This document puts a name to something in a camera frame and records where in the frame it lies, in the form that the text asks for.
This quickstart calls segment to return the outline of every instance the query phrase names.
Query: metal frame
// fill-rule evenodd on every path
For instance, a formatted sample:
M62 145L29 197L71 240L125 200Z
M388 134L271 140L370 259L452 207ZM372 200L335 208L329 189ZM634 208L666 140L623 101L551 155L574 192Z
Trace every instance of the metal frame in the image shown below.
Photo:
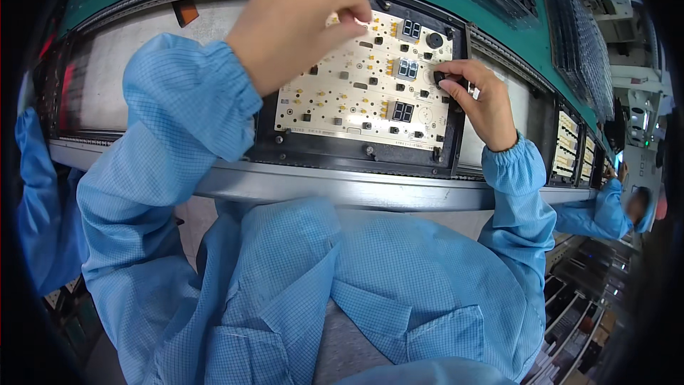
M50 155L58 163L87 170L109 147L76 139L50 140ZM543 187L542 199L550 204L581 201L595 192ZM217 160L197 186L197 195L249 201L257 204L304 196L326 196L338 205L392 211L468 211L494 209L494 190L484 182L439 180L310 169L239 161Z

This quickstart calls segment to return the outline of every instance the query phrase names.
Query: right hand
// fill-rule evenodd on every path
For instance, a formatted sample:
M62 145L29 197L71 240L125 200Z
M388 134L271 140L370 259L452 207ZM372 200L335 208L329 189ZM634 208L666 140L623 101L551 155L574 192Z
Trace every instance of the right hand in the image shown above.
M339 23L326 27L333 12ZM355 19L371 17L368 0L250 0L225 41L263 97L363 35Z
M508 88L491 70L477 60L454 60L434 68L447 74L439 86L451 94L473 124L477 136L492 152L502 152L515 146L518 133ZM461 77L480 90L477 99L457 83Z
M629 167L626 162L620 163L620 169L618 170L618 180L620 183L624 184L629 174Z

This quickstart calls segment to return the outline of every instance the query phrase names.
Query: finger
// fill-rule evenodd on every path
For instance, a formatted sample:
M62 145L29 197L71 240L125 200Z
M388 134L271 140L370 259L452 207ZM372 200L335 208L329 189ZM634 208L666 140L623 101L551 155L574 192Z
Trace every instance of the finger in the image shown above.
M443 79L439 81L439 86L447 91L451 97L454 97L463 111L466 112L466 115L470 116L477 110L477 100L471 97L471 95L468 94L468 91L457 82Z
M474 83L476 87L481 87L491 73L491 70L477 60L447 61L436 65L434 69L439 72L462 75L467 81Z
M351 38L365 35L366 31L364 26L360 26L355 22L333 24L321 32L318 46L325 54Z
M370 22L373 17L368 0L334 0L332 10L348 9L359 21Z

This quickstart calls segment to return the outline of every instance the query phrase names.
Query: left hand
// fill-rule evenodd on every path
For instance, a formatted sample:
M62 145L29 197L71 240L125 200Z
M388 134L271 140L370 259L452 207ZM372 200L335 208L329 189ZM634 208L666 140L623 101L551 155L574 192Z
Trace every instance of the left hand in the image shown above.
M337 12L339 23L326 27ZM330 50L366 29L368 0L250 0L226 43L259 95L266 96L305 72Z

